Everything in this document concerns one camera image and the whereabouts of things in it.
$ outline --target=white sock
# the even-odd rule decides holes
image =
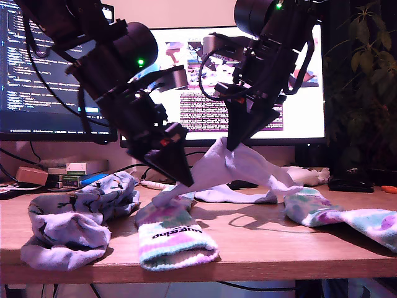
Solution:
[[[153,204],[157,207],[164,206],[173,197],[203,191],[233,180],[269,187],[274,194],[286,195],[302,190],[302,186],[293,182],[284,169],[269,163],[258,152],[243,144],[230,152],[226,149],[226,141],[226,137],[218,139],[194,164],[191,170],[194,183],[191,187],[179,183],[170,191],[162,191],[152,198]]]
[[[208,203],[277,203],[277,196],[272,191],[268,191],[266,194],[241,194],[240,192],[232,191],[225,184],[211,187],[205,191],[197,191],[194,197]]]

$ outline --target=monitor screen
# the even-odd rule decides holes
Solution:
[[[202,61],[203,38],[212,32],[227,36],[248,36],[237,27],[154,29],[159,55],[155,64],[138,74],[184,65],[187,70],[188,89],[153,91],[155,103],[161,103],[167,110],[170,122],[180,122],[188,128],[186,146],[208,146],[217,138],[227,136],[228,111],[224,102],[207,99],[199,89],[199,67]],[[324,141],[324,96],[321,58],[321,27],[313,29],[315,50],[302,87],[296,95],[288,96],[282,105],[274,109],[280,117],[256,133],[248,145],[293,145]],[[295,78],[303,64],[307,46],[300,53],[297,67],[290,75],[288,84],[294,85]],[[202,72],[202,82],[207,93],[214,93],[217,82],[232,83],[235,62],[219,56],[211,57]]]
[[[79,117],[67,111],[47,91],[32,68],[25,48],[25,34],[21,10],[12,0],[0,1],[1,9],[1,98],[0,140],[30,141],[100,141],[114,142],[117,130],[90,123],[93,136],[84,132]],[[114,8],[104,5],[109,23],[114,21]],[[38,47],[43,50],[52,45],[49,37],[32,22],[31,28]],[[95,46],[91,41],[68,53],[79,58]],[[54,52],[39,58],[32,53],[44,80],[70,108],[79,112],[79,82],[65,75],[69,63]],[[97,104],[85,93],[86,112],[90,119],[107,124]]]

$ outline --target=orange object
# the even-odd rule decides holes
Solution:
[[[388,192],[390,194],[397,194],[397,187],[396,186],[382,186],[382,191]]]

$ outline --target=desk surface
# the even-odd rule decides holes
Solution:
[[[346,210],[397,209],[397,195],[321,193]],[[145,206],[158,191],[137,187]],[[248,189],[244,193],[264,193]],[[1,205],[1,282],[100,283],[263,281],[283,279],[368,278],[397,276],[397,255],[344,223],[308,228],[286,218],[279,204],[209,204],[198,202],[191,214],[218,243],[220,258],[210,264],[153,273],[138,262],[134,214],[109,222],[112,238],[105,256],[94,264],[64,273],[37,271],[19,259],[21,246],[32,236],[27,207],[31,196]]]

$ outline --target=small box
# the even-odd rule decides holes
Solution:
[[[17,172],[16,179],[18,180],[18,182],[45,185],[47,177],[48,173],[43,171],[42,169],[20,166]]]
[[[84,176],[104,172],[109,169],[109,161],[92,160],[82,163],[66,164],[66,172],[69,176]]]

